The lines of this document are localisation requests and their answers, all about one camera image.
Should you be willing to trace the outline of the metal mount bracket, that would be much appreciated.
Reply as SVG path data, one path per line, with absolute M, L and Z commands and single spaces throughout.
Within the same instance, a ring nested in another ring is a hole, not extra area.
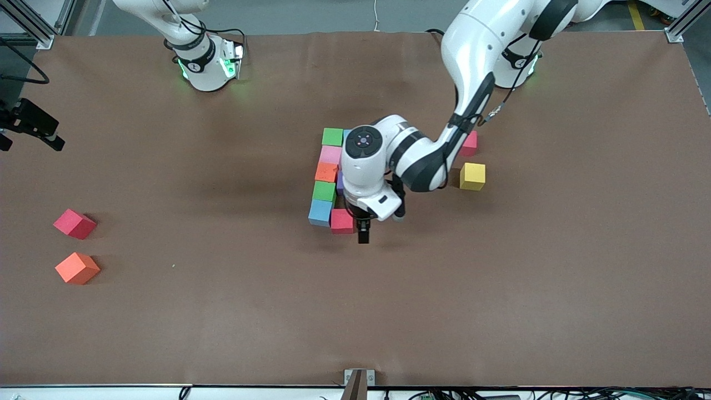
M 375 369 L 345 369 L 340 400 L 368 400 L 368 390 L 376 385 Z

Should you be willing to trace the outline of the yellow foam block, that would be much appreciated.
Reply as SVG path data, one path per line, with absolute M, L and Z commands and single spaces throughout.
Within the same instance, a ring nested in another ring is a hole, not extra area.
M 478 163 L 464 163 L 460 169 L 459 189 L 479 192 L 487 182 L 487 166 Z

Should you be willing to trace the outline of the aluminium frame post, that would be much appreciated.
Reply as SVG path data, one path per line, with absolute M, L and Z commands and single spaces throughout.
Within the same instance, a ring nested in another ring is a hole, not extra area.
M 682 13 L 664 30 L 668 43 L 683 43 L 683 33 L 711 10 L 711 0 L 683 0 Z
M 50 49 L 66 34 L 78 0 L 0 0 L 0 37 L 38 49 Z

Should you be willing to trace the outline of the smooth orange foam block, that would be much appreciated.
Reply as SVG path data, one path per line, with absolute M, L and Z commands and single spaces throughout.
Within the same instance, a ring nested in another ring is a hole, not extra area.
M 91 256 L 74 252 L 55 266 L 61 279 L 68 284 L 86 284 L 100 272 Z

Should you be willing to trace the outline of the blue foam block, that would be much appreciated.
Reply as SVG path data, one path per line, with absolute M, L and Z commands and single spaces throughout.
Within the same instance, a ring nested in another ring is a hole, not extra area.
M 331 223 L 331 210 L 333 202 L 312 198 L 309 208 L 309 222 L 313 226 L 329 228 Z

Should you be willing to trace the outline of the brown table mat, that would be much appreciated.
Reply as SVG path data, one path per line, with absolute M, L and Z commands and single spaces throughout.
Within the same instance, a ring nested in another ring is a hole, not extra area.
M 478 129 L 479 192 L 310 225 L 325 127 L 454 107 L 425 33 L 249 39 L 200 93 L 157 37 L 63 37 L 0 153 L 0 384 L 711 388 L 711 118 L 662 33 L 565 32 Z M 84 240 L 53 223 L 67 209 Z M 74 252 L 100 272 L 68 284 Z

